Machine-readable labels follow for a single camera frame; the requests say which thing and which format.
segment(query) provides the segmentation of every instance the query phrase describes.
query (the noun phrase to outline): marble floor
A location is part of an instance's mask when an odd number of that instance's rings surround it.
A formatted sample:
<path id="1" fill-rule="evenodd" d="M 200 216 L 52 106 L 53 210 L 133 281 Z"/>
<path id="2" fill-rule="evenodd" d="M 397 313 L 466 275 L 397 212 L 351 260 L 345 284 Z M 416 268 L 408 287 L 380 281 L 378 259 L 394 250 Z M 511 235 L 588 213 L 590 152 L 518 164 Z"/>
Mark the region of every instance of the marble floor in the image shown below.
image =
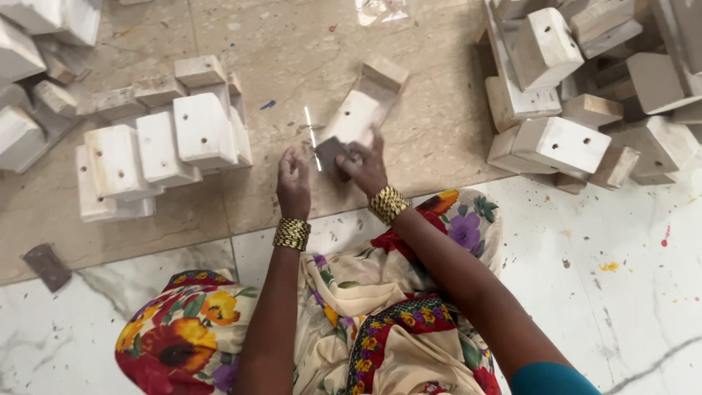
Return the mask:
<path id="1" fill-rule="evenodd" d="M 503 210 L 502 281 L 603 393 L 702 392 L 702 171 L 580 196 L 518 177 L 473 188 Z M 308 249 L 327 253 L 385 227 L 362 209 L 312 229 Z M 228 267 L 262 285 L 273 233 L 81 269 L 57 294 L 39 280 L 0 287 L 0 394 L 139 394 L 113 357 L 126 321 L 185 269 Z"/>

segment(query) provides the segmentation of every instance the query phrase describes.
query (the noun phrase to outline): hand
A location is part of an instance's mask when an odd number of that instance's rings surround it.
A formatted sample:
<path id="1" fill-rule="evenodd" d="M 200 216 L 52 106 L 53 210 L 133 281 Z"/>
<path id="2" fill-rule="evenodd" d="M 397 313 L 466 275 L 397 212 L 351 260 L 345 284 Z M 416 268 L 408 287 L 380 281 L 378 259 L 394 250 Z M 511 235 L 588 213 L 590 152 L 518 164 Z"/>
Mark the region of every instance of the hand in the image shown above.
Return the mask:
<path id="1" fill-rule="evenodd" d="M 368 199 L 377 195 L 388 186 L 388 176 L 385 173 L 383 147 L 385 141 L 377 129 L 373 129 L 373 147 L 368 149 L 357 142 L 349 144 L 352 159 L 343 155 L 336 157 L 336 164 L 345 171 L 351 179 L 366 193 Z"/>
<path id="2" fill-rule="evenodd" d="M 298 157 L 295 147 L 288 148 L 278 164 L 275 191 L 283 218 L 307 221 L 310 216 L 310 166 Z"/>

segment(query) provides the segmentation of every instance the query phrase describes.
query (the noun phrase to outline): teal sleeve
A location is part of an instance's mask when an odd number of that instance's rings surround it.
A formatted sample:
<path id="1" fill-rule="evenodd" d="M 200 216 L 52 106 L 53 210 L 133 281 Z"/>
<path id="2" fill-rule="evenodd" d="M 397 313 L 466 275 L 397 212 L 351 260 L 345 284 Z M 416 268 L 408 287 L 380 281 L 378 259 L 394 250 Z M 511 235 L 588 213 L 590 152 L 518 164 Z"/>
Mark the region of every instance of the teal sleeve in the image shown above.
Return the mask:
<path id="1" fill-rule="evenodd" d="M 510 388 L 513 395 L 600 395 L 577 370 L 551 362 L 532 363 L 519 369 Z"/>

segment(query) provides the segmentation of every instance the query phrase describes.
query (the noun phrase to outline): yellow paint spot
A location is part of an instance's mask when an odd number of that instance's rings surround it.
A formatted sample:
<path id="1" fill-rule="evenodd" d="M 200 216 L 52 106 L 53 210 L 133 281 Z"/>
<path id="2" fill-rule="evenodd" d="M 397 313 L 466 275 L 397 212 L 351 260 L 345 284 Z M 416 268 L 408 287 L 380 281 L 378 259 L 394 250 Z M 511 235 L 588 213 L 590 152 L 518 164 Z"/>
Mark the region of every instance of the yellow paint spot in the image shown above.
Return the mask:
<path id="1" fill-rule="evenodd" d="M 619 264 L 616 263 L 615 261 L 612 261 L 612 262 L 610 262 L 610 263 L 608 263 L 608 264 L 598 265 L 598 266 L 600 267 L 600 270 L 601 270 L 601 271 L 611 271 L 611 272 L 614 272 L 614 273 L 616 273 L 616 269 L 619 268 Z"/>

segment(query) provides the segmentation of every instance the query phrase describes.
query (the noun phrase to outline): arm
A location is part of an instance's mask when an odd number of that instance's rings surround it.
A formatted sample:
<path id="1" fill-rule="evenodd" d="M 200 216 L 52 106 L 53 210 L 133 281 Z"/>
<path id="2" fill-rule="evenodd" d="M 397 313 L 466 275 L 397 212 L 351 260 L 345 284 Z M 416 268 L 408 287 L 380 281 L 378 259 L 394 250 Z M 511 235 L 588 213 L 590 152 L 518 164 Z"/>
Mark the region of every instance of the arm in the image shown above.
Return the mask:
<path id="1" fill-rule="evenodd" d="M 373 150 L 356 143 L 350 149 L 355 159 L 339 156 L 336 163 L 370 199 L 388 184 L 383 140 L 376 133 Z M 413 209 L 395 217 L 392 227 L 490 346 L 508 382 L 530 363 L 554 362 L 571 367 L 514 295 L 469 251 Z"/>
<path id="2" fill-rule="evenodd" d="M 283 218 L 307 221 L 309 168 L 288 148 L 279 164 L 278 201 Z M 246 331 L 235 394 L 292 394 L 300 252 L 276 246 L 263 290 Z"/>

